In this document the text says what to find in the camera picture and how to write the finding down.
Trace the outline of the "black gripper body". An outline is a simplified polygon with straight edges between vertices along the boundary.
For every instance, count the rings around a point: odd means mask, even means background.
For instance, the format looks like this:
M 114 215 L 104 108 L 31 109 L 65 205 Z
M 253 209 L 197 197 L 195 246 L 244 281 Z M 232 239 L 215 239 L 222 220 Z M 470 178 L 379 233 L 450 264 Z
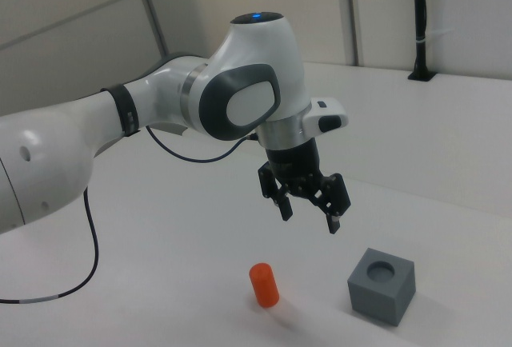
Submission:
M 314 138 L 288 150 L 266 150 L 268 162 L 264 165 L 264 196 L 291 193 L 310 201 L 321 194 L 323 175 Z

